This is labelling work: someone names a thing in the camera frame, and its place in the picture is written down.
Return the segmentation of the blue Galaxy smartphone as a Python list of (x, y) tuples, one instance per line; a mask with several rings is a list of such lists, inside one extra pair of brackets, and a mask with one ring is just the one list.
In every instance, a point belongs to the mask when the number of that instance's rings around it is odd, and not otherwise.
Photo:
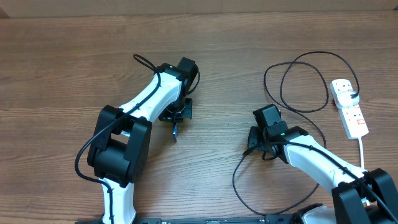
[(173, 136), (174, 141), (177, 142), (177, 137), (178, 137), (178, 124), (177, 123), (173, 124), (172, 136)]

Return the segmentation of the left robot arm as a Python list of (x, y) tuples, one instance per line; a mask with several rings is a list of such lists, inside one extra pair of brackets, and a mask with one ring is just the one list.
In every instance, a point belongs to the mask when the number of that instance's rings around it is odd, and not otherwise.
[(188, 97), (200, 80), (195, 61), (182, 58), (178, 65), (156, 67), (135, 54), (138, 62), (150, 68), (152, 81), (131, 101), (99, 113), (93, 137), (82, 147), (93, 168), (91, 181), (101, 184), (104, 213), (97, 223), (135, 223), (134, 184), (142, 173), (149, 152), (152, 125), (156, 120), (178, 124), (192, 118), (193, 103)]

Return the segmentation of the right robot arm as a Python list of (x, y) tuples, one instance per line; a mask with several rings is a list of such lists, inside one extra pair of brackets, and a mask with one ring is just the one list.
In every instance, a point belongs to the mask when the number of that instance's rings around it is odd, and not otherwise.
[(328, 151), (309, 133), (289, 128), (276, 105), (253, 112), (248, 155), (263, 151), (265, 160), (280, 159), (300, 169), (329, 192), (333, 207), (314, 203), (290, 215), (289, 223), (397, 223), (397, 188), (382, 169), (368, 171)]

